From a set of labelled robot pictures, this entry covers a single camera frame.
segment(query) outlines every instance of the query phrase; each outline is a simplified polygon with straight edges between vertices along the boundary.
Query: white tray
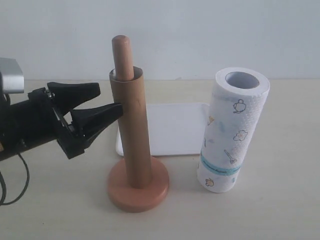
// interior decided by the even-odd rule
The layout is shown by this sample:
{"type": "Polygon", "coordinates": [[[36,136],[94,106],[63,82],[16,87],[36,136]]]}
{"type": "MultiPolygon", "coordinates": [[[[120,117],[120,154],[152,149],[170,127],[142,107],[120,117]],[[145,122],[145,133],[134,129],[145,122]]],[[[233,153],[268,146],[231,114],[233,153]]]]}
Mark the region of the white tray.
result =
{"type": "MultiPolygon", "coordinates": [[[[206,103],[147,104],[151,155],[200,154],[208,109],[206,103]]],[[[116,152],[124,155],[119,129],[116,152]]]]}

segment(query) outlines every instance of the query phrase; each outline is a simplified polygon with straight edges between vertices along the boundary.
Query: round wooden base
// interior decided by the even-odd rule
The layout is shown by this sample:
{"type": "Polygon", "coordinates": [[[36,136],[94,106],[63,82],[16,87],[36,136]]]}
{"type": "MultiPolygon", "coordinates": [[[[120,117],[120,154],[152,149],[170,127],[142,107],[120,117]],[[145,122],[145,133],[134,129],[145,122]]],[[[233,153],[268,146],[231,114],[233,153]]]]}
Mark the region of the round wooden base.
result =
{"type": "Polygon", "coordinates": [[[110,200],[125,212],[140,213],[156,207],[165,199],[169,189],[169,174],[166,167],[151,157],[152,181],[143,189],[128,184],[124,158],[110,171],[107,192],[110,200]]]}

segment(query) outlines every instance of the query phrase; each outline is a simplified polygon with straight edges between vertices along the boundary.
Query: white paper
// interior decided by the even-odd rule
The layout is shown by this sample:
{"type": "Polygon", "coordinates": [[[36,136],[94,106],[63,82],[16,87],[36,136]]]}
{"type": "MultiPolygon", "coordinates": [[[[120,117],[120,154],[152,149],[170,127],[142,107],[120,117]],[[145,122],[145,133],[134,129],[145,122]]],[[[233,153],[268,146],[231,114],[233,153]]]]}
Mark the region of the white paper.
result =
{"type": "Polygon", "coordinates": [[[235,185],[270,89],[268,79],[247,68],[215,76],[197,178],[214,193],[235,185]]]}

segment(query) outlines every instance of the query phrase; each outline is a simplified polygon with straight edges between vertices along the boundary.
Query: white wall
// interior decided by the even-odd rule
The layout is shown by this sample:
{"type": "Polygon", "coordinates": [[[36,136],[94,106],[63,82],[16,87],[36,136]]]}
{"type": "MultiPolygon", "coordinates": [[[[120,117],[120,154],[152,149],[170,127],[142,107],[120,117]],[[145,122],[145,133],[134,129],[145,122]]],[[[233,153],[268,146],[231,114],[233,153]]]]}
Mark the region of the white wall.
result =
{"type": "Polygon", "coordinates": [[[320,78],[320,0],[0,0],[0,57],[27,79],[108,79],[118,34],[146,79],[320,78]]]}

